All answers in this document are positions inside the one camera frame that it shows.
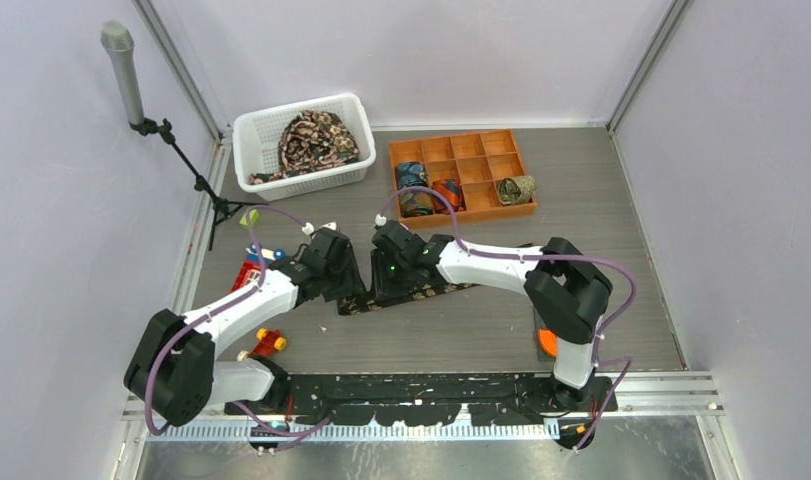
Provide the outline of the black gold floral tie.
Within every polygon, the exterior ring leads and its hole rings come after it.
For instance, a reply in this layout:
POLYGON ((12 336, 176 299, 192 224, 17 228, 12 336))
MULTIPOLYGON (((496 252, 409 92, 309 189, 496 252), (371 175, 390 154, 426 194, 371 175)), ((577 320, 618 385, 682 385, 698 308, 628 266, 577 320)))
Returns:
POLYGON ((340 316, 353 316, 474 287, 478 287, 478 284, 449 283, 443 280, 408 287, 395 284, 382 284, 381 286, 373 284, 359 294, 338 299, 336 310, 340 316))

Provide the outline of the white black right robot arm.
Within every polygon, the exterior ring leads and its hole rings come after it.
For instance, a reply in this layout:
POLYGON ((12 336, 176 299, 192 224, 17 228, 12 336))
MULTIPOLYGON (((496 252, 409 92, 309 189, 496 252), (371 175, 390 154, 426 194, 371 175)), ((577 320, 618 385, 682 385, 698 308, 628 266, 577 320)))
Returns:
POLYGON ((613 285, 572 243, 553 237, 544 247, 506 248, 440 234, 424 240, 383 216, 372 243, 373 285, 381 295, 477 284, 526 296, 556 337, 553 400, 572 411, 591 398, 594 340, 613 285))

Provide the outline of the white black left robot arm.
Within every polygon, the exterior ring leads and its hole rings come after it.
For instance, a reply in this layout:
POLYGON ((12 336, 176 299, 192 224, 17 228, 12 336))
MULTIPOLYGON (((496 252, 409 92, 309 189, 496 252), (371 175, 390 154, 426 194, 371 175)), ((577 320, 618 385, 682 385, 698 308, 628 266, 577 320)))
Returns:
POLYGON ((264 322, 317 297, 351 296, 363 283, 351 240, 324 226, 297 256, 285 255, 258 279, 204 307, 176 314, 163 309, 144 330, 123 376, 144 401, 146 416, 183 426, 211 405, 251 401, 279 412, 288 398, 285 372, 260 354, 222 361, 220 355, 264 322))

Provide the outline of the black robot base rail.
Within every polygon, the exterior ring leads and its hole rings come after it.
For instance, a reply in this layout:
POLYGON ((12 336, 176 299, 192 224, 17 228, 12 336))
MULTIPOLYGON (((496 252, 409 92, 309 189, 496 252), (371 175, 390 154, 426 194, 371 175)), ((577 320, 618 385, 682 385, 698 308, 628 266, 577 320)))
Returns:
POLYGON ((280 415, 308 426, 324 419, 338 426, 447 426, 462 411, 474 426, 534 425, 569 414, 592 417, 599 409, 614 412, 611 387, 610 378, 595 377, 573 393, 551 376, 533 373, 302 374, 280 376, 263 399, 228 403, 225 411, 280 415))

